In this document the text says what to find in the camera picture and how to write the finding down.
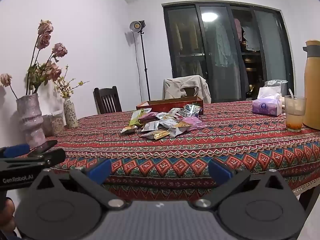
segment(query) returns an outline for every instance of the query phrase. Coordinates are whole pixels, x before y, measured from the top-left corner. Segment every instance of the floor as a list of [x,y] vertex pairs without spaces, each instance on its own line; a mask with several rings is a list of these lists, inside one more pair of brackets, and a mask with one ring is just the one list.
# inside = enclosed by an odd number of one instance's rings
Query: floor
[[[7,193],[8,197],[11,197],[15,205],[17,206],[20,199],[25,195],[27,189],[10,190]],[[318,198],[315,206],[313,207],[298,240],[316,240],[320,236],[320,198]]]
[[304,227],[300,233],[298,240],[316,240],[320,235],[320,198],[318,198],[313,207]]

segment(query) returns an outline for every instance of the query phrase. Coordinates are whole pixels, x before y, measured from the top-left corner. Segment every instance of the thermos lid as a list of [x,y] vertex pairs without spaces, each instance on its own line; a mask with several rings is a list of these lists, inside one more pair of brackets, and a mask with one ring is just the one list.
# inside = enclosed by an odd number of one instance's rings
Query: thermos lid
[[306,45],[303,50],[308,53],[308,57],[320,57],[320,41],[309,40],[306,41]]

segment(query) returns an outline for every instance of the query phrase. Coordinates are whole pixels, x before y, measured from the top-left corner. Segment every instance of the thermos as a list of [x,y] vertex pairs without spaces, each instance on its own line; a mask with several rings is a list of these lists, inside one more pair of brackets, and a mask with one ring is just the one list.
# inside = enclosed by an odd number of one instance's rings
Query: thermos
[[307,41],[303,50],[308,53],[304,71],[306,114],[303,123],[320,130],[320,41]]

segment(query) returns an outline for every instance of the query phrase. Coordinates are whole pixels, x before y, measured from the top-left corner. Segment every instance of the drinking glass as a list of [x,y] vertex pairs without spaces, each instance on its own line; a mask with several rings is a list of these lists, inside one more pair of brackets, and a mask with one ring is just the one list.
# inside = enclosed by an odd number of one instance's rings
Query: drinking glass
[[284,97],[285,126],[290,132],[300,132],[306,112],[306,98],[298,96]]

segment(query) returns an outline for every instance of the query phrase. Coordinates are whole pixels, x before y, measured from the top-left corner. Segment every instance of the human hand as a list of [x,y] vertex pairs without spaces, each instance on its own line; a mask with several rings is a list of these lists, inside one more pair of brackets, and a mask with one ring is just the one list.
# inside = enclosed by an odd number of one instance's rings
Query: human hand
[[10,198],[7,198],[4,209],[0,212],[0,230],[4,233],[12,233],[16,228],[13,220],[14,203]]

